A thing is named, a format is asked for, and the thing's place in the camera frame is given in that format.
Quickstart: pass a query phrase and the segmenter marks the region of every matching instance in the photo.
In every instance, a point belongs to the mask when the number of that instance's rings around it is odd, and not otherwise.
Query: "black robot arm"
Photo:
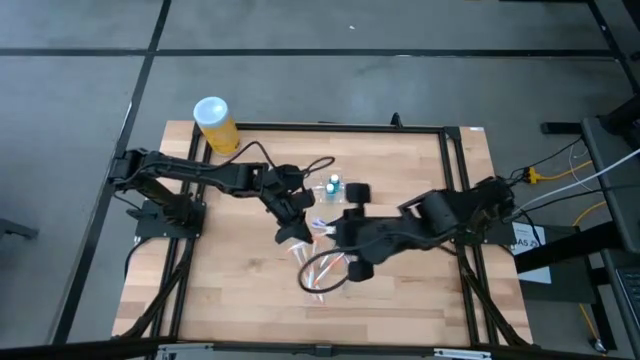
[[[116,159],[109,180],[116,190],[138,191],[161,208],[166,222],[183,228],[201,226],[203,214],[190,195],[172,193],[156,180],[159,177],[213,186],[237,198],[259,198],[280,226],[276,242],[295,237],[310,243],[305,209],[313,206],[315,199],[313,192],[303,187],[304,176],[294,165],[271,169],[267,163],[210,165],[135,149]],[[129,213],[136,217],[136,211]]]
[[[405,250],[430,250],[441,247],[450,239],[459,245],[492,243],[484,234],[497,221],[511,215],[514,197],[510,186],[502,178],[487,178],[473,189],[457,192],[453,190],[433,190],[424,193],[400,206],[399,216],[368,217],[364,204],[371,201],[371,191],[367,184],[348,184],[347,200],[356,203],[352,209],[344,210],[343,216],[331,222],[335,234],[329,235],[336,241],[336,248],[319,253],[309,259],[298,273],[298,283],[310,293],[334,290],[345,281],[360,282],[374,275],[374,265],[382,264],[390,256]],[[309,264],[328,253],[344,252],[354,257],[349,262],[347,276],[326,289],[309,289],[301,281],[301,274]],[[455,254],[460,257],[460,270],[465,281],[493,319],[509,345],[530,346],[518,336],[491,300],[464,251]]]

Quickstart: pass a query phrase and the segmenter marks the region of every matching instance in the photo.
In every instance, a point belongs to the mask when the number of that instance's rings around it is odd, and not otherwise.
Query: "concrete floor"
[[[5,0],[0,47],[146,48],[161,3]],[[622,4],[598,4],[622,48],[640,50],[640,37]],[[580,4],[189,0],[174,1],[160,47],[524,49],[606,44],[586,5]],[[41,231],[35,241],[5,237],[0,242],[0,347],[48,339],[141,63],[141,58],[0,57],[0,217]],[[539,123],[608,112],[631,91],[620,68],[608,61],[157,58],[130,147],[157,148],[165,122],[191,119],[193,105],[209,95],[225,98],[239,121],[386,124],[397,111],[407,125],[484,126],[496,172],[507,175],[574,138],[543,136]],[[567,156],[545,163],[540,171],[564,171]],[[570,182],[520,186],[516,194],[524,201]],[[563,202],[533,218],[566,225],[600,199],[593,195]],[[118,202],[111,204],[71,341],[110,335],[135,227],[124,209]],[[599,211],[584,226],[608,216]],[[632,357],[610,291],[605,287],[602,292],[620,348],[614,355]],[[527,301],[526,306],[536,343],[593,353],[575,304]]]

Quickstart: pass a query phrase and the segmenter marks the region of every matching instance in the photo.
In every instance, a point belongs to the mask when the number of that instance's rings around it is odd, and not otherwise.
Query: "white lid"
[[[227,120],[229,108],[227,103],[219,97],[206,97],[193,108],[193,117],[199,125],[217,127]]]

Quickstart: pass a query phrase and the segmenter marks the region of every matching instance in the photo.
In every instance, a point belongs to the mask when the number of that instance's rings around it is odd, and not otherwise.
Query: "wooden table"
[[[192,128],[191,121],[169,121],[160,151],[186,158]],[[461,133],[471,183],[493,175],[483,129],[461,128]],[[241,131],[241,138],[244,143],[259,140],[276,163],[306,166],[320,156],[335,156],[331,171],[342,173],[347,181],[371,184],[369,215],[396,215],[398,204],[445,187],[436,135]],[[456,169],[453,146],[449,152]],[[212,159],[212,163],[224,160],[216,155]],[[238,161],[264,162],[264,157],[252,148]],[[459,187],[457,172],[454,176]],[[163,183],[179,191],[177,181]],[[298,288],[298,264],[285,245],[274,242],[276,222],[259,200],[223,196],[214,188],[206,190],[204,199],[205,229],[195,247],[181,339],[469,345],[455,257],[439,250],[406,251],[377,266],[373,279],[348,283],[325,295],[323,305]],[[336,213],[336,205],[328,207],[312,208],[308,218]],[[156,295],[167,244],[167,239],[152,239],[133,256],[113,334],[126,331]],[[518,334],[531,341],[513,259],[497,246],[485,245],[483,252],[493,300]],[[172,309],[170,299],[162,334],[168,333]],[[481,340],[486,341],[477,299],[475,309]]]

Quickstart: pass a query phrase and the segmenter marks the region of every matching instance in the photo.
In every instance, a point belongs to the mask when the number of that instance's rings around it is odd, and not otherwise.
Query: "white label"
[[[535,249],[538,246],[544,246],[546,243],[544,237],[544,228],[536,226],[536,232],[540,238],[540,244],[533,235],[533,229],[529,224],[513,223],[513,233],[516,236],[515,249],[512,250],[514,255],[521,254],[523,252]],[[551,272],[549,267],[535,269],[527,271],[522,274],[518,274],[518,278],[524,281],[533,281],[542,284],[551,284]]]

